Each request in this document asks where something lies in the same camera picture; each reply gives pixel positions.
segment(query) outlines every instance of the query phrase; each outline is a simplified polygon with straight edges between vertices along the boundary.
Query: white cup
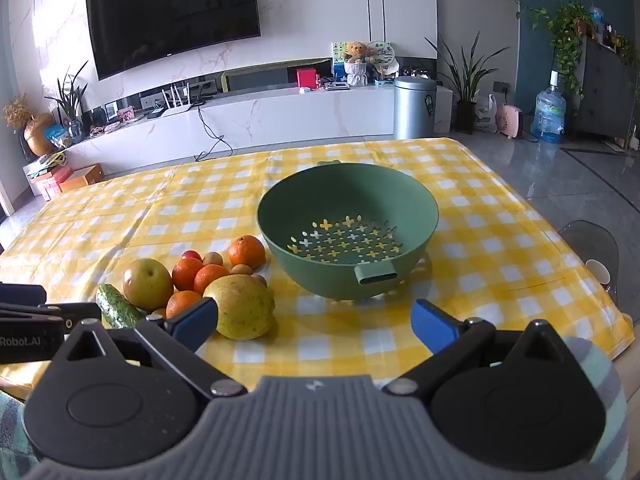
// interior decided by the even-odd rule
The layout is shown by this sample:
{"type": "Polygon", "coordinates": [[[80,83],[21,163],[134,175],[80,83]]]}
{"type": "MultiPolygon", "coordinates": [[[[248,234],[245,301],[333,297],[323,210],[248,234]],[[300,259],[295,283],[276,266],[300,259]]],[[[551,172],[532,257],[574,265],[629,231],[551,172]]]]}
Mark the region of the white cup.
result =
{"type": "Polygon", "coordinates": [[[609,285],[611,274],[603,264],[598,260],[587,260],[584,264],[593,277],[600,282],[601,285],[609,285]]]}

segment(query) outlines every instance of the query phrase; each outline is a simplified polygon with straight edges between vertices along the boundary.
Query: teal striped cloth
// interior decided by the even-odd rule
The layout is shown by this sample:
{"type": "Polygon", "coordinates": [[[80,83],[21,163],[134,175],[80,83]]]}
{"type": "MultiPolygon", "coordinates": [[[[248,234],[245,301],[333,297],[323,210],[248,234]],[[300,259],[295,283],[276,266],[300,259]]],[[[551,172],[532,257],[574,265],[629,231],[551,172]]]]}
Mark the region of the teal striped cloth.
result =
{"type": "MultiPolygon", "coordinates": [[[[628,455],[626,399],[620,377],[607,356],[586,339],[566,338],[582,370],[607,410],[602,439],[591,463],[606,480],[625,480],[628,455]]],[[[22,429],[23,404],[0,392],[0,479],[17,480],[38,462],[22,429]]]]}

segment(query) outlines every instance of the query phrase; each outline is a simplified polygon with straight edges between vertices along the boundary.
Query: television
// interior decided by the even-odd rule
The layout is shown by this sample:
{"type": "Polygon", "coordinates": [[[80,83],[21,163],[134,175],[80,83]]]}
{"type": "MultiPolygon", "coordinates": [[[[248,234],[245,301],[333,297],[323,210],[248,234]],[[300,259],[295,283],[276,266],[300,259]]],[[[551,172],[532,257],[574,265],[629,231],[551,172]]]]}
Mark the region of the television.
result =
{"type": "Polygon", "coordinates": [[[256,0],[86,0],[98,79],[202,46],[260,36],[256,0]]]}

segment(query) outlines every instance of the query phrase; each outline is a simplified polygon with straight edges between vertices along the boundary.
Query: black sticker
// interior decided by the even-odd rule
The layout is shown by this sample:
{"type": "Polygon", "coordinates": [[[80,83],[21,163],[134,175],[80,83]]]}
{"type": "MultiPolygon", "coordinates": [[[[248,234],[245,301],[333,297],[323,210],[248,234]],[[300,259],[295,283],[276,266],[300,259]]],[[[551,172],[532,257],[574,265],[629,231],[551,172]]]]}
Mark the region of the black sticker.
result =
{"type": "Polygon", "coordinates": [[[427,95],[427,97],[424,98],[424,104],[427,105],[427,113],[429,114],[429,117],[431,117],[433,115],[433,99],[430,95],[427,95]]]}

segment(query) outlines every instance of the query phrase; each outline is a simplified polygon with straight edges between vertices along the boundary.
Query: metal screw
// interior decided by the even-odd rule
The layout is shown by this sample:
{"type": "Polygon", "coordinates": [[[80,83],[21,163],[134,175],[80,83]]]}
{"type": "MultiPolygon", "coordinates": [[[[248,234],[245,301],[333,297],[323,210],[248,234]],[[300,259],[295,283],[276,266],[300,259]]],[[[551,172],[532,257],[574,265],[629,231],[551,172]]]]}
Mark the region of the metal screw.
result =
{"type": "Polygon", "coordinates": [[[418,383],[411,379],[400,377],[391,381],[386,386],[386,389],[394,395],[411,395],[418,390],[418,383]]]}
{"type": "Polygon", "coordinates": [[[243,388],[233,379],[220,379],[211,385],[211,393],[219,397],[235,397],[240,395],[243,388]]]}

